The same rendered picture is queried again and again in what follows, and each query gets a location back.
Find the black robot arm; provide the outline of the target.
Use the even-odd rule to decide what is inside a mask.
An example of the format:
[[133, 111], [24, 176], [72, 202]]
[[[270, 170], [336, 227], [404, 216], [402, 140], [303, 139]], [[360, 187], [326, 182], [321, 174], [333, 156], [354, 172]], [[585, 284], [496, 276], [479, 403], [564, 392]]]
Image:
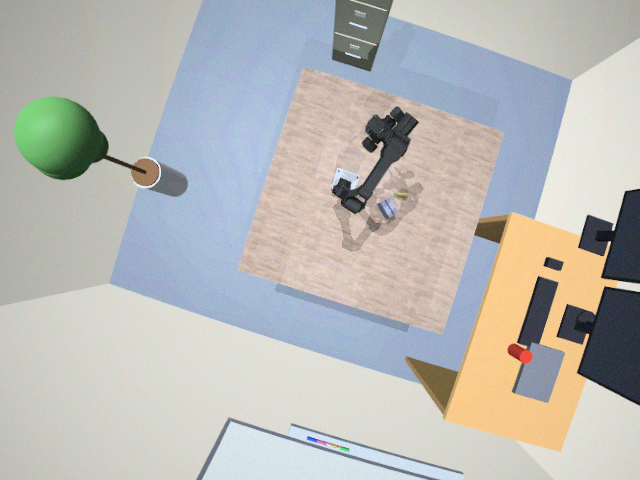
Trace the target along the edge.
[[[364, 183], [358, 188], [350, 190], [351, 181], [343, 178], [339, 179], [339, 182], [334, 186], [332, 193], [342, 199], [341, 206], [354, 214], [359, 213], [365, 208], [367, 200], [369, 200], [373, 195], [374, 189], [388, 171], [390, 165], [398, 161], [406, 153], [411, 141], [411, 138], [408, 136], [418, 123], [419, 121], [417, 121], [408, 112], [405, 112], [405, 115], [399, 123], [384, 135], [382, 139], [383, 147], [380, 150], [381, 158], [374, 166]], [[365, 129], [369, 136], [374, 134], [379, 138], [381, 136], [381, 132], [388, 129], [388, 125], [377, 115], [374, 115], [367, 122]], [[357, 194], [365, 199], [364, 203], [355, 197]]]

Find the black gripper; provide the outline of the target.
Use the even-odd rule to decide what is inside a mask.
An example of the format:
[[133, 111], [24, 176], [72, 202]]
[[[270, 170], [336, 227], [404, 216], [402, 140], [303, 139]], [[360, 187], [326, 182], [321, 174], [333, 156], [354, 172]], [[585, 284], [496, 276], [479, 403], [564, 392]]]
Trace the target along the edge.
[[[390, 117], [390, 115], [392, 116], [392, 118]], [[377, 145], [382, 142], [382, 139], [384, 137], [384, 135], [389, 132], [389, 130], [393, 129], [396, 126], [396, 122], [397, 124], [399, 123], [399, 121], [402, 119], [402, 117], [405, 115], [403, 110], [399, 107], [396, 106], [391, 112], [390, 115], [387, 115], [384, 119], [381, 119], [382, 121], [385, 121], [388, 125], [388, 129], [385, 131], [383, 130], [381, 132], [381, 136], [378, 138], [376, 137], [374, 134], [370, 135], [369, 137], [367, 137], [363, 142], [362, 145], [370, 152], [373, 153], [376, 148]], [[371, 138], [371, 139], [370, 139]], [[374, 143], [376, 143], [377, 145], [375, 145]], [[382, 142], [383, 143], [383, 142]]]

